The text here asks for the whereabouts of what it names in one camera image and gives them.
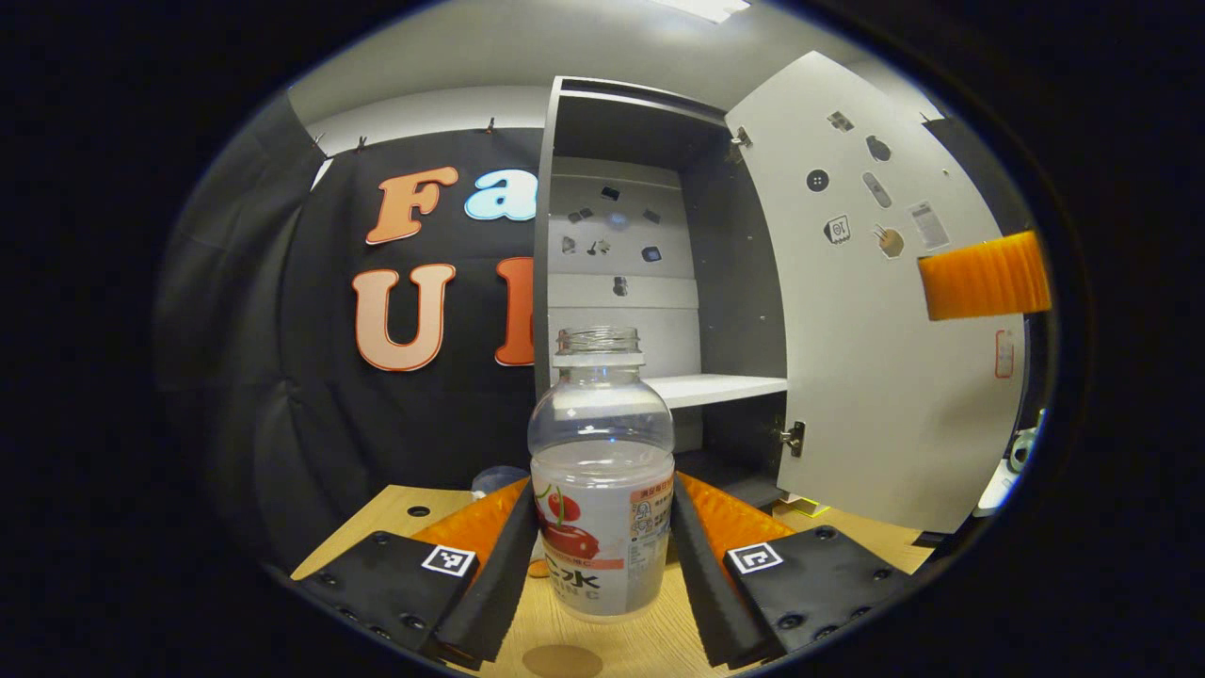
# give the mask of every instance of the blue object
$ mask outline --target blue object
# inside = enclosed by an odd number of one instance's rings
[[[488,495],[523,481],[528,476],[530,476],[528,471],[513,466],[492,466],[472,479],[471,490]]]

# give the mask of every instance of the bottle label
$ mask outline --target bottle label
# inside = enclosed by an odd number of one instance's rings
[[[669,546],[674,472],[612,488],[582,488],[533,468],[549,579],[562,602],[586,614],[643,607],[660,590]]]

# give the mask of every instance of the orange letter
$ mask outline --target orange letter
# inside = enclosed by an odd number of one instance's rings
[[[452,185],[458,177],[455,167],[440,167],[382,181],[381,185],[377,187],[384,190],[384,197],[381,199],[381,214],[377,216],[376,228],[369,231],[365,241],[369,244],[380,244],[390,240],[410,237],[418,232],[423,224],[410,218],[411,210],[418,207],[421,213],[429,214],[440,202],[440,187],[429,182]],[[427,183],[427,185],[418,188],[419,183]]]
[[[389,338],[389,290],[398,283],[396,271],[366,270],[355,276],[355,344],[374,367],[388,372],[410,372],[435,360],[443,344],[443,287],[455,277],[449,264],[421,265],[410,271],[418,285],[418,330],[410,344]]]
[[[498,365],[535,365],[531,314],[531,257],[498,261],[498,275],[506,278],[506,343],[494,352]]]

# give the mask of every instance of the cabinet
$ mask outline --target cabinet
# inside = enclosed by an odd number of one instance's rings
[[[683,471],[919,530],[970,514],[1016,420],[1022,318],[928,319],[917,258],[1000,228],[884,94],[815,52],[731,111],[558,77],[539,181],[537,395],[560,328],[634,325]]]

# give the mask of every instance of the ceiling light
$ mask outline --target ceiling light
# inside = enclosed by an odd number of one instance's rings
[[[690,12],[717,24],[730,17],[733,12],[750,6],[745,0],[653,0],[653,2]]]

